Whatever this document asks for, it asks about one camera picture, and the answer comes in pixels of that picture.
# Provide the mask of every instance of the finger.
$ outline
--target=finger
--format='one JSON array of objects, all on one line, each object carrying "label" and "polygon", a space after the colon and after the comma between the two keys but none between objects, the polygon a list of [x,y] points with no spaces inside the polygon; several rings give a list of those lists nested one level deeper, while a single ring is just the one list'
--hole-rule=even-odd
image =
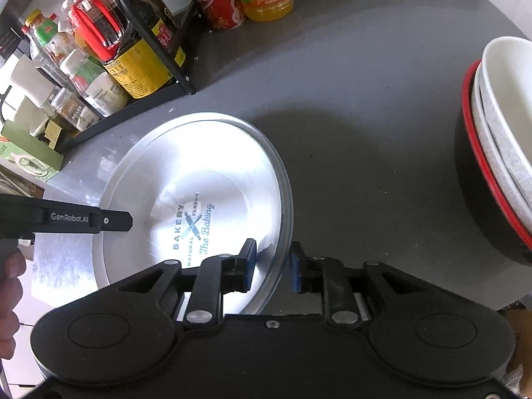
[{"label": "finger", "polygon": [[0,341],[9,340],[19,331],[19,317],[14,312],[8,313],[5,317],[0,317]]},{"label": "finger", "polygon": [[0,358],[11,360],[15,354],[15,339],[0,342]]},{"label": "finger", "polygon": [[17,278],[0,282],[0,317],[9,314],[22,298],[22,284]]},{"label": "finger", "polygon": [[10,255],[4,263],[5,275],[7,278],[16,278],[22,276],[26,271],[26,260],[24,256],[17,250],[14,254]]}]

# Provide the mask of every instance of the aluminum pan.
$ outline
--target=aluminum pan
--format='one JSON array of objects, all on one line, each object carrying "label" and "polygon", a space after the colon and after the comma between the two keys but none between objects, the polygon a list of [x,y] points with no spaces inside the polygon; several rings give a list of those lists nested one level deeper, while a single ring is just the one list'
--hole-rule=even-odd
[{"label": "aluminum pan", "polygon": [[[245,238],[255,238],[252,289],[226,295],[226,313],[264,308],[292,239],[292,192],[279,154],[257,128],[224,114],[185,115],[147,134],[122,159],[99,205],[128,210],[134,218],[128,233],[94,236],[99,288],[166,259],[180,259],[186,267],[237,253]],[[207,219],[211,226],[204,230]]]}]

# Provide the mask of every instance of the gray countertop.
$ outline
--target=gray countertop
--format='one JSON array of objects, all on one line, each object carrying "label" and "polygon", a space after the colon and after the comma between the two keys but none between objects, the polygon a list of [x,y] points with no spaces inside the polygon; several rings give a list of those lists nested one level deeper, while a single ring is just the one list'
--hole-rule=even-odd
[{"label": "gray countertop", "polygon": [[[66,159],[45,197],[97,205],[139,139],[183,114],[256,125],[292,184],[294,239],[308,255],[379,259],[492,308],[532,288],[467,211],[454,130],[467,67],[498,36],[522,33],[487,0],[295,0],[293,13],[202,39],[194,96],[95,137]],[[91,236],[36,239],[33,292],[60,305],[96,290]],[[281,283],[266,311],[314,312]]]}]

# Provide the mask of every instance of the red can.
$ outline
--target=red can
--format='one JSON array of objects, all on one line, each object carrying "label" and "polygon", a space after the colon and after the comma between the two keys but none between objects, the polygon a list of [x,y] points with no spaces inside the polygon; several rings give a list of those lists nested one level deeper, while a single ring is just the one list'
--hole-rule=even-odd
[{"label": "red can", "polygon": [[228,30],[246,20],[240,0],[198,0],[212,28]]}]

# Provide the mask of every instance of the spice rack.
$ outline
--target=spice rack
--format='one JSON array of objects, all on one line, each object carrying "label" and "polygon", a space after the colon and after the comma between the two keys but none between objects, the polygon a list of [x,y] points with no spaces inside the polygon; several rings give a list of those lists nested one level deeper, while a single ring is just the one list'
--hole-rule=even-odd
[{"label": "spice rack", "polygon": [[[143,23],[142,18],[135,12],[135,9],[128,0],[115,0],[115,2],[118,8],[120,8],[129,19],[131,25],[138,31],[140,36],[168,68],[170,73],[176,79],[176,82],[175,84],[167,86],[142,99],[132,101],[124,109],[109,117],[103,118],[98,123],[74,137],[63,137],[55,148],[59,153],[67,153],[88,139],[147,110],[162,105],[165,102],[169,102],[172,99],[187,94],[195,94],[197,92],[197,89],[188,74],[191,72],[201,35],[209,29],[209,25],[196,0],[191,0],[191,3],[182,13],[179,23],[179,31],[172,37],[168,50],[161,45],[150,28]],[[176,54],[178,48],[182,46],[185,41],[188,43],[187,58],[183,67],[179,67],[172,55]]]}]

